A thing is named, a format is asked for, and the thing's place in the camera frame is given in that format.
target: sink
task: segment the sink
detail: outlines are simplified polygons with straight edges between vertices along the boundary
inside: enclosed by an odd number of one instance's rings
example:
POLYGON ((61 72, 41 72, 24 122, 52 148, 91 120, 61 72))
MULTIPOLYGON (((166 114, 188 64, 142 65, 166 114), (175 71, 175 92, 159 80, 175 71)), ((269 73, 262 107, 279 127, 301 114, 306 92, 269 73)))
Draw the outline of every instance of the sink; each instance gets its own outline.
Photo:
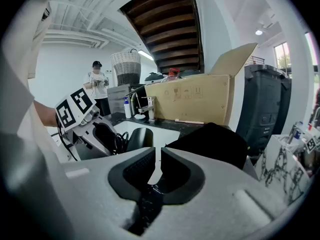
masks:
POLYGON ((131 137, 132 132, 137 128, 148 128, 153 132, 153 146, 155 147, 155 170, 148 183, 151 185, 156 184, 162 175, 161 148, 171 142, 176 141, 179 138, 180 132, 130 121, 121 122, 115 125, 114 128, 119 134, 128 132, 129 138, 131 137))

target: wooden stair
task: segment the wooden stair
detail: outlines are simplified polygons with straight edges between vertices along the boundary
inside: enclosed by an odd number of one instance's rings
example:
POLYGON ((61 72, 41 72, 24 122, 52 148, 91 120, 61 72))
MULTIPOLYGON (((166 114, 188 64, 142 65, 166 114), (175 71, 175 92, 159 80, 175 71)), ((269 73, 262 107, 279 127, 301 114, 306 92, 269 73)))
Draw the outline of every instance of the wooden stair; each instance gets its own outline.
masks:
POLYGON ((204 72, 195 0, 132 0, 121 11, 144 42, 161 73, 170 68, 204 72))

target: countertop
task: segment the countertop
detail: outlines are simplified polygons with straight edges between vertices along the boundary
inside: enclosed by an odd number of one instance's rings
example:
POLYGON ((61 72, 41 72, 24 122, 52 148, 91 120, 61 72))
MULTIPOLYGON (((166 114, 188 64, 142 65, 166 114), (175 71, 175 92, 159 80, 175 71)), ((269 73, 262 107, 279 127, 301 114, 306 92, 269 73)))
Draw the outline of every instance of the countertop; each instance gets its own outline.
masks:
POLYGON ((124 121, 129 121, 137 124, 177 131, 177 132, 180 132, 179 138, 182 138, 194 132, 195 130, 200 129, 203 126, 203 124, 176 122, 173 120, 160 119, 160 118, 156 119, 155 121, 149 121, 148 118, 145 118, 142 120, 138 120, 135 118, 127 119, 126 115, 120 112, 109 114, 105 116, 105 118, 109 120, 113 126, 118 125, 124 121))

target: recessed light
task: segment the recessed light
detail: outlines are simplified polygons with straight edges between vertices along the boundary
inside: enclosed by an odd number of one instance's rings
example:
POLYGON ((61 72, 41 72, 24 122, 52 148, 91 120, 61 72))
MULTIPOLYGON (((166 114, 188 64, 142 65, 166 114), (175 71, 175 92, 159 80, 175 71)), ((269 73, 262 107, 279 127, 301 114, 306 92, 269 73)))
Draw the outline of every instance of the recessed light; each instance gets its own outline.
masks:
POLYGON ((143 50, 138 51, 138 53, 140 53, 144 57, 147 57, 149 60, 154 60, 154 58, 152 58, 149 54, 145 53, 143 50))
POLYGON ((255 32, 255 34, 256 34, 257 36, 260 36, 260 35, 263 34, 263 32, 262 32, 261 30, 257 30, 257 31, 255 32))

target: black pants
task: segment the black pants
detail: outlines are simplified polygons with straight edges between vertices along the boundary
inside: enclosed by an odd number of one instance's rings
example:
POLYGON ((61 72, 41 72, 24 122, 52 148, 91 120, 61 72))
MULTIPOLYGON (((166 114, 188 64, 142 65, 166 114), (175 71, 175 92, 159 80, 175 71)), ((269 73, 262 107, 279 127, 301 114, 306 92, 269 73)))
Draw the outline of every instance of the black pants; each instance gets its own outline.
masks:
POLYGON ((95 101, 96 101, 95 105, 100 109, 101 116, 105 117, 111 114, 108 98, 97 98, 95 99, 95 101))

